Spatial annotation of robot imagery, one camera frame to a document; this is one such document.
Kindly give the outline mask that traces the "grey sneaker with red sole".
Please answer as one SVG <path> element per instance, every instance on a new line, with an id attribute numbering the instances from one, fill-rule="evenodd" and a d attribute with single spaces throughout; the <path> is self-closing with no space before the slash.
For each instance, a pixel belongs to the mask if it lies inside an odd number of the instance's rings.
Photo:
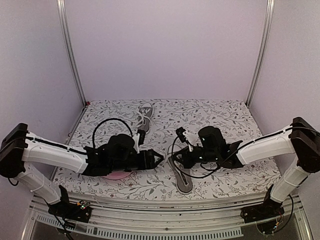
<path id="1" fill-rule="evenodd" d="M 138 108 L 136 123 L 138 130 L 145 131 L 146 133 L 150 130 L 153 113 L 154 109 L 150 102 L 145 102 Z"/>

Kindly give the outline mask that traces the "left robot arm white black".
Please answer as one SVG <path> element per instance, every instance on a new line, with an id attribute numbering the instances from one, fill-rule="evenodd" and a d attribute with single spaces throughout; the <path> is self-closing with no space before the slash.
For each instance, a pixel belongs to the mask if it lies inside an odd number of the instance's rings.
<path id="1" fill-rule="evenodd" d="M 70 147 L 43 139 L 29 132 L 27 124 L 19 123 L 1 142 L 0 175 L 24 184 L 43 198 L 49 214 L 88 223 L 92 213 L 90 203 L 85 200 L 71 203 L 68 191 L 51 182 L 33 164 L 61 167 L 88 177 L 153 170 L 164 156 L 153 149 L 140 150 L 143 137 L 142 131 L 133 136 L 118 134 L 99 147 Z"/>

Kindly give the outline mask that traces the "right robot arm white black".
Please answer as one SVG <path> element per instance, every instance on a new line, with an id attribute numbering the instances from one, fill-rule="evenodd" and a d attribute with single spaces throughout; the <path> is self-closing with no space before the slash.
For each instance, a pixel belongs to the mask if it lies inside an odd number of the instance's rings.
<path id="1" fill-rule="evenodd" d="M 240 216 L 245 223 L 261 221 L 284 214 L 283 202 L 310 174 L 320 170 L 320 133 L 303 118 L 274 133 L 247 141 L 227 143 L 219 128 L 206 126 L 199 130 L 196 145 L 183 128 L 176 131 L 177 138 L 187 147 L 172 152 L 169 160 L 191 169 L 195 164 L 216 163 L 217 168 L 239 169 L 256 161 L 292 155 L 294 160 L 280 179 L 267 190 L 263 202 L 243 207 Z"/>

